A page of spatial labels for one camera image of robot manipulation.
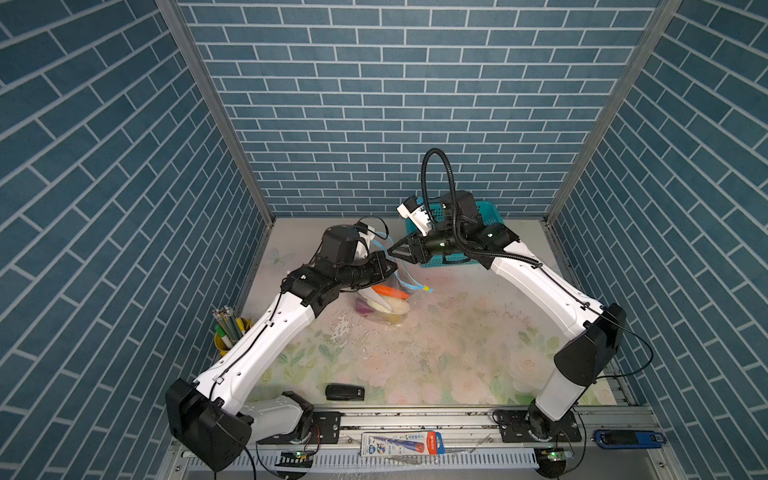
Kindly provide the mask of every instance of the yellow cup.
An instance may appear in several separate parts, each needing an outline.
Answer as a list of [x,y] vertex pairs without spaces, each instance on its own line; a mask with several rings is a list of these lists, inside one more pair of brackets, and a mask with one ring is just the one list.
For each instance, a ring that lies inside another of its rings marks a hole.
[[[240,319],[243,320],[243,325],[245,325],[246,333],[247,333],[250,327],[253,326],[253,321],[252,319],[247,319],[243,317],[240,317]],[[224,341],[221,339],[219,334],[216,333],[215,331],[214,331],[214,345],[216,346],[216,348],[219,349],[219,353],[221,353],[221,356],[225,356],[227,352],[230,351],[230,349],[227,348],[226,345],[224,345]]]

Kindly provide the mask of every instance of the floral pattern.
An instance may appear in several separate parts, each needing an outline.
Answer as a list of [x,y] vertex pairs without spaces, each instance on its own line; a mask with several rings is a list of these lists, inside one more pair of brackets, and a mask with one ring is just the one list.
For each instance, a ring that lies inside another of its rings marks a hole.
[[[244,315],[259,316],[285,272],[316,248],[313,236],[284,236],[277,225]],[[339,382],[364,386],[366,404],[530,403],[565,341],[544,312],[479,265],[407,268],[435,291],[413,294],[403,323],[374,323],[355,311],[355,294],[342,295],[278,355],[250,401],[293,390],[326,404],[326,384]],[[615,403],[604,379],[581,399]]]

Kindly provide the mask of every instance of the carrot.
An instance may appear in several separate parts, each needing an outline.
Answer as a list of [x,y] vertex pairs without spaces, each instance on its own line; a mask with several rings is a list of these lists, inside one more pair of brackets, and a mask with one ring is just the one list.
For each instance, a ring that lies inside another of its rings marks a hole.
[[408,299],[408,297],[410,297],[408,293],[405,293],[402,290],[397,290],[396,288],[392,288],[387,285],[374,285],[371,288],[373,288],[373,291],[378,293],[379,295],[391,296],[393,298],[399,298],[401,300],[406,300]]

